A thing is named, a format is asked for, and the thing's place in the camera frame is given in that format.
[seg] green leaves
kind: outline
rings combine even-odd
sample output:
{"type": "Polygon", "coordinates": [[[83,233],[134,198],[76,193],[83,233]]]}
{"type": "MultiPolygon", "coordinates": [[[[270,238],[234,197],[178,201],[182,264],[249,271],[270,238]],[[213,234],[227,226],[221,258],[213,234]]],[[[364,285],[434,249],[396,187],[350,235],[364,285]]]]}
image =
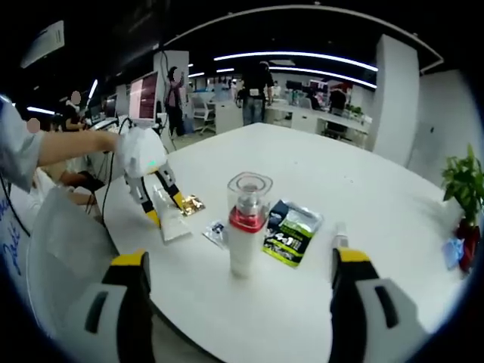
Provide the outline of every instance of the green leaves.
{"type": "Polygon", "coordinates": [[[467,144],[467,157],[472,159],[472,161],[474,161],[474,152],[473,152],[472,146],[470,146],[470,144],[467,144]]]}
{"type": "Polygon", "coordinates": [[[481,162],[475,158],[472,146],[467,145],[467,157],[448,157],[446,169],[442,170],[445,187],[444,200],[455,197],[462,206],[469,223],[474,223],[476,214],[484,201],[484,175],[481,162]]]}
{"type": "Polygon", "coordinates": [[[449,200],[454,196],[454,189],[452,187],[447,188],[444,194],[444,200],[449,200]]]}

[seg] monitor screen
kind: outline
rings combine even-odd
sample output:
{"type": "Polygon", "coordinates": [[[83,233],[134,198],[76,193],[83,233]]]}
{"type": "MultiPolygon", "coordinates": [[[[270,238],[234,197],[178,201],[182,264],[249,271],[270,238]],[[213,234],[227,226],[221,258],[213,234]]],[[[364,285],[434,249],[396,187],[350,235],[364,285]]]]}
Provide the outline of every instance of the monitor screen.
{"type": "Polygon", "coordinates": [[[157,72],[147,74],[131,83],[129,92],[129,117],[132,119],[155,118],[157,72]]]}
{"type": "Polygon", "coordinates": [[[116,95],[109,96],[106,100],[106,117],[116,117],[116,95]]]}
{"type": "Polygon", "coordinates": [[[303,84],[301,82],[286,81],[287,89],[302,90],[303,84]]]}
{"type": "Polygon", "coordinates": [[[91,106],[89,110],[91,111],[91,117],[95,119],[101,113],[102,108],[100,104],[96,104],[95,106],[91,106]]]}

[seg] snack package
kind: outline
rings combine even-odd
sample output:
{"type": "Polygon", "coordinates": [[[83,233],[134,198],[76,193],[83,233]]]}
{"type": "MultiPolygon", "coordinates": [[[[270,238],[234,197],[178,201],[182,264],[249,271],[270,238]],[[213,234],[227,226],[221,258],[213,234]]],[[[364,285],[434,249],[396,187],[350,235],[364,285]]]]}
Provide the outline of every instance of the snack package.
{"type": "Polygon", "coordinates": [[[320,214],[279,200],[269,213],[262,250],[286,265],[297,267],[322,222],[320,214]]]}
{"type": "Polygon", "coordinates": [[[210,223],[203,235],[223,250],[228,248],[227,231],[225,230],[225,225],[222,221],[214,221],[210,223]]]}

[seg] person in black shirt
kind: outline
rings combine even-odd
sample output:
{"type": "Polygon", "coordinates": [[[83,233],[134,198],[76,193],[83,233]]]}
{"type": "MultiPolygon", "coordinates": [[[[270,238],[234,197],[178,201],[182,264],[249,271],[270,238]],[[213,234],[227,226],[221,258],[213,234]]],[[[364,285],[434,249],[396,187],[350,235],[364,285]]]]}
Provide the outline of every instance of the person in black shirt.
{"type": "Polygon", "coordinates": [[[340,89],[335,89],[330,96],[330,112],[341,116],[345,109],[346,96],[340,89]]]}
{"type": "Polygon", "coordinates": [[[308,90],[308,95],[306,97],[311,101],[311,108],[313,110],[321,110],[321,106],[319,105],[315,92],[312,89],[308,90]]]}
{"type": "Polygon", "coordinates": [[[261,62],[251,67],[242,75],[244,82],[244,126],[263,121],[265,95],[264,88],[268,88],[268,104],[271,104],[274,85],[268,63],[261,62]]]}

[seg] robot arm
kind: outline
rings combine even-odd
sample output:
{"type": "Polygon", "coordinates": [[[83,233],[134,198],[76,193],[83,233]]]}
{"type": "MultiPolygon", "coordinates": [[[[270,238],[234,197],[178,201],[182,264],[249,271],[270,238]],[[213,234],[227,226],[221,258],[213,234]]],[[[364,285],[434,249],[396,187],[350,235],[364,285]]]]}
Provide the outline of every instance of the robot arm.
{"type": "Polygon", "coordinates": [[[160,227],[160,220],[144,184],[146,175],[155,174],[173,203],[183,210],[184,198],[175,184],[163,143],[153,129],[130,129],[119,141],[118,150],[130,194],[155,225],[160,227]]]}

